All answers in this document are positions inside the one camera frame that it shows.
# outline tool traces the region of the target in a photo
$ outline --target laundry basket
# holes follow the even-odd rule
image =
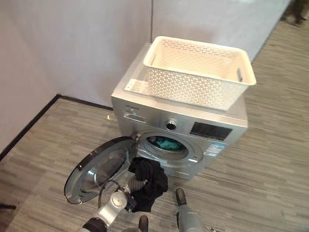
[[[238,48],[156,37],[144,61],[151,95],[227,110],[256,80]]]

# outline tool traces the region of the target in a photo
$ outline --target gray floor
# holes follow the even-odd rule
[[[150,231],[177,231],[179,186],[205,227],[309,231],[309,23],[280,22],[254,71],[258,84],[246,92],[249,130],[192,180],[170,179],[146,213]],[[86,154],[119,135],[111,111],[58,100],[0,163],[0,202],[17,204],[0,211],[0,231],[76,231],[97,200],[69,204],[65,181]],[[112,231],[136,226],[141,215],[123,211]]]

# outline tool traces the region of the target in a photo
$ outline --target digital display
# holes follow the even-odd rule
[[[232,129],[225,127],[217,127],[205,123],[195,122],[190,134],[223,141],[230,134]]]

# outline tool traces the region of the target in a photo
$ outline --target front-loading washing machine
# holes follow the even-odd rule
[[[122,178],[137,156],[160,162],[167,175],[190,179],[246,131],[243,97],[221,111],[151,96],[142,63],[149,46],[112,94],[122,137],[96,148],[72,171],[64,189],[70,203],[97,196],[108,179]]]

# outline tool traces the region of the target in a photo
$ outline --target open washing machine door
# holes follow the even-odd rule
[[[112,139],[90,152],[72,171],[64,186],[68,202],[81,204],[98,196],[109,179],[119,180],[136,156],[136,141]]]

